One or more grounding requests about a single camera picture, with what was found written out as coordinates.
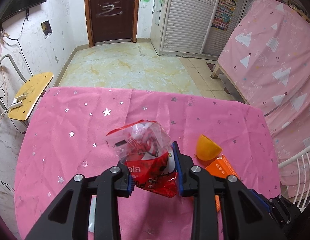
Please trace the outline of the white metal rail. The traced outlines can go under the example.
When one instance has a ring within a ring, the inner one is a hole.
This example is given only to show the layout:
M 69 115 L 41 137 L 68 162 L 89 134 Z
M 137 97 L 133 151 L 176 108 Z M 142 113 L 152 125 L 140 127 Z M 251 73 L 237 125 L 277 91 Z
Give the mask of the white metal rail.
M 310 145 L 278 165 L 284 182 L 281 190 L 301 211 L 310 203 Z

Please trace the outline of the colourful wall poster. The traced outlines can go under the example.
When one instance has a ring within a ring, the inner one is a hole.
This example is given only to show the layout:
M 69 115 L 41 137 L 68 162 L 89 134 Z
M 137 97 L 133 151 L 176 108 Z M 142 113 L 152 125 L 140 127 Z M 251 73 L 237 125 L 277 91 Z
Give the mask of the colourful wall poster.
M 236 0 L 219 0 L 211 26 L 222 31 L 227 31 L 235 8 Z

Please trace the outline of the pink star tablecloth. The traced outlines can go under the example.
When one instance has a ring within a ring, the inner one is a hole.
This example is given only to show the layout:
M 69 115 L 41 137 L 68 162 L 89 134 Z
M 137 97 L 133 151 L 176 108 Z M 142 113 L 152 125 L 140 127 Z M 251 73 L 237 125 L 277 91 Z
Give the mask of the pink star tablecloth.
M 194 163 L 201 136 L 205 153 L 222 148 L 240 181 L 267 198 L 280 193 L 274 146 L 260 110 L 235 101 L 135 89 L 62 87 L 48 90 L 20 149 L 15 213 L 25 238 L 76 174 L 100 175 L 119 161 L 133 176 L 143 160 L 177 142 Z

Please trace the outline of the orange cardboard box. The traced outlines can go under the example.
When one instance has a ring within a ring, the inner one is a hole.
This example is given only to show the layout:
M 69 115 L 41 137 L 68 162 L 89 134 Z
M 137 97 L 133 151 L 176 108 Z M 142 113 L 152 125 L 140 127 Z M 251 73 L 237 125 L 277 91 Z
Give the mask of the orange cardboard box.
M 206 168 L 205 168 L 212 176 L 227 178 L 227 176 L 234 175 L 237 176 L 237 173 L 231 166 L 228 159 L 221 155 L 214 159 Z

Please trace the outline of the red snack wrapper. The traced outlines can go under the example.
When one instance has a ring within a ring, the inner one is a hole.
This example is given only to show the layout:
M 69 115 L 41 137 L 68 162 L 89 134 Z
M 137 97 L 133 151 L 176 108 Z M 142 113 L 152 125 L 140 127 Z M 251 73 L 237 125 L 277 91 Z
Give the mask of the red snack wrapper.
M 160 123 L 139 120 L 127 124 L 110 131 L 106 142 L 138 188 L 167 198 L 178 193 L 171 139 Z

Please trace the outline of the wooden bed frame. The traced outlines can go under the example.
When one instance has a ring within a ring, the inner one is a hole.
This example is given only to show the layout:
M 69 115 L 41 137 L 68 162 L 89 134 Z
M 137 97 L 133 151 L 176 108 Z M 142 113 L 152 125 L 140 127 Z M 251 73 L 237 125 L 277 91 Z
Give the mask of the wooden bed frame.
M 249 104 L 248 100 L 243 96 L 240 90 L 237 88 L 235 82 L 230 78 L 221 65 L 216 62 L 212 67 L 212 73 L 210 76 L 212 79 L 220 79 L 224 85 L 224 91 L 230 94 L 236 101 Z

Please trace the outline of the dark brown wooden door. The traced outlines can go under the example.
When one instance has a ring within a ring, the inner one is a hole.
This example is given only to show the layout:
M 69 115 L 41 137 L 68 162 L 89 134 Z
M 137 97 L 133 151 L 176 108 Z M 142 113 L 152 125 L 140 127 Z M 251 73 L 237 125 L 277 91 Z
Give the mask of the dark brown wooden door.
M 136 42 L 139 0 L 84 0 L 90 47 L 112 42 Z

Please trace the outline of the white louvered wardrobe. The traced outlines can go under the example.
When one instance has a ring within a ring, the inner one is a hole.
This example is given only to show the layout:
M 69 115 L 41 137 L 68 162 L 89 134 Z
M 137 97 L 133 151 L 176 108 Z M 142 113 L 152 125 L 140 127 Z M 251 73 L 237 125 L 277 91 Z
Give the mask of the white louvered wardrobe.
M 219 0 L 154 0 L 151 42 L 157 54 L 216 59 L 243 16 L 236 0 L 227 31 L 212 27 Z

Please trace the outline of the pink tree-print bed curtain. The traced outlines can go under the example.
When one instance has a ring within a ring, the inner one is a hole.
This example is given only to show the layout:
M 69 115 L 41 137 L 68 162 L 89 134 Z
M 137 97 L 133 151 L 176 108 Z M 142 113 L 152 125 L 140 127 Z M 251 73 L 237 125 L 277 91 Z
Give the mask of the pink tree-print bed curtain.
M 310 146 L 310 24 L 275 0 L 253 0 L 218 58 L 265 117 L 278 162 Z

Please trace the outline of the yellow wooden chair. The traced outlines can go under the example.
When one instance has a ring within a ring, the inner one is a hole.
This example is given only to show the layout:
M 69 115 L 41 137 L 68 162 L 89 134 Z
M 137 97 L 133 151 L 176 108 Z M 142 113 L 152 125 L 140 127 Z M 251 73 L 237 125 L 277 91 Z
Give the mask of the yellow wooden chair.
M 28 119 L 30 118 L 30 115 L 32 111 L 35 109 L 35 106 L 37 102 L 39 101 L 39 98 L 42 97 L 48 87 L 48 85 L 51 83 L 52 78 L 54 77 L 52 72 L 45 72 L 36 74 L 30 79 L 26 79 L 19 68 L 17 67 L 15 61 L 13 60 L 12 56 L 10 54 L 4 55 L 0 59 L 1 62 L 8 58 L 11 62 L 12 66 L 14 67 L 15 71 L 21 78 L 21 80 L 24 82 L 24 85 L 20 88 L 20 90 L 17 92 L 14 98 L 24 94 L 26 95 L 26 99 L 23 100 L 23 105 L 21 107 L 11 109 L 9 110 L 8 107 L 6 107 L 0 99 L 0 106 L 4 110 L 4 114 L 7 114 L 9 119 L 11 120 L 17 120 L 20 121 L 25 127 L 28 127 L 29 122 Z

